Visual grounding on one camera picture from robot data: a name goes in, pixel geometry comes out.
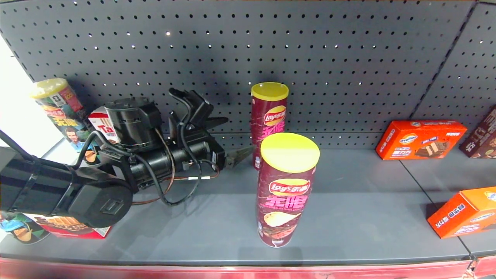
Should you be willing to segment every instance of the red box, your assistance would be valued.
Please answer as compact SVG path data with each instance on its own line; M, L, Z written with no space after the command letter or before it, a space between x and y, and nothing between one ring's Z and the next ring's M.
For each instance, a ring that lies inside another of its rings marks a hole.
M496 187L462 190L427 219L440 238L496 227Z
M460 150L470 158L496 158L496 105L491 108L484 120L460 145Z
M375 150L383 160L444 158L466 131L456 121L393 121Z
M73 217L24 214L56 237L103 239L111 227L90 228Z

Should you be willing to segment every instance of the red chip canister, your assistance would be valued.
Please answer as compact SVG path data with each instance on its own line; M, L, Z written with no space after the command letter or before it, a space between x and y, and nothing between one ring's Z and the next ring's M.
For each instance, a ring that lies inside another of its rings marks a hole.
M284 131L288 94L288 87L277 82L263 82L251 88L251 143L255 145L253 166L257 170L262 140Z
M258 234L270 247L291 240L313 186L320 150L309 138L292 133L266 137L260 145Z

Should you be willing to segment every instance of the lay's logo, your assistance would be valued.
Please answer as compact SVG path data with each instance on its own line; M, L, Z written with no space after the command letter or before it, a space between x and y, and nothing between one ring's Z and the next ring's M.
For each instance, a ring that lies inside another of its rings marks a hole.
M416 134L408 134L405 135L402 139L400 139L400 143L402 145L411 144L416 138L418 138Z
M299 196L310 189L310 180L282 178L270 182L269 191L276 196Z
M264 116L263 123L267 126L274 126L286 117L286 107L277 106L271 108Z

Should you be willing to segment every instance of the chocolate wafer box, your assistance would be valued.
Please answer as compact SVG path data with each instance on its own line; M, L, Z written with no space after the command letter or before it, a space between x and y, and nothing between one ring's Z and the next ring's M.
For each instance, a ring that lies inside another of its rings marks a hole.
M470 158L496 159L496 105L460 145Z
M466 131L456 121L392 121L375 150L383 160L444 158Z
M73 217L25 215L56 237L103 239L111 228L90 228Z
M427 219L440 238L496 228L496 187L462 190Z

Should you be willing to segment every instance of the pegboard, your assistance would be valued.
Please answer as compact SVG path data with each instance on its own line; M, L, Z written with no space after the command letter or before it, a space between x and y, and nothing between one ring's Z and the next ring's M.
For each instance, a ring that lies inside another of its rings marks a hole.
M454 119L472 131L495 103L496 6L479 3L413 115Z
M382 133L304 133L319 148L324 149L371 149L377 146ZM225 149L249 146L249 134L214 134L216 141Z
M278 81L290 88L288 131L355 133L348 145L373 147L362 137L413 113L471 5L19 1L0 5L0 28L34 81L64 77L91 108L147 96L167 114L173 86L230 118L214 133L249 133L251 86ZM335 139L320 143L346 146Z

